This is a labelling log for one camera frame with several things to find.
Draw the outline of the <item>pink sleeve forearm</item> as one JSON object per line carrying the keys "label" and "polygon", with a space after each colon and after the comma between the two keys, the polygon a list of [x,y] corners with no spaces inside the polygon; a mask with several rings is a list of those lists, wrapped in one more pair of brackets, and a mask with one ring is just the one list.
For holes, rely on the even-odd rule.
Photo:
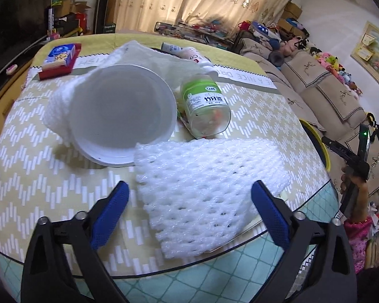
{"label": "pink sleeve forearm", "polygon": [[368,234],[372,228],[372,224],[373,222],[370,216],[361,222],[351,222],[350,220],[344,222],[344,229],[352,250],[352,259],[356,274],[364,269]]}

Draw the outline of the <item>person's right hand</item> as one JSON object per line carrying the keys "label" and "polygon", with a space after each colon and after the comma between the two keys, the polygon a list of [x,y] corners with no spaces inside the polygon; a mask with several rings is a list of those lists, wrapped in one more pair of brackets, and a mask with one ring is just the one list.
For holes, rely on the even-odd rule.
{"label": "person's right hand", "polygon": [[342,172],[340,189],[343,199],[340,210],[349,222],[363,222],[368,217],[368,184],[349,166],[344,166]]}

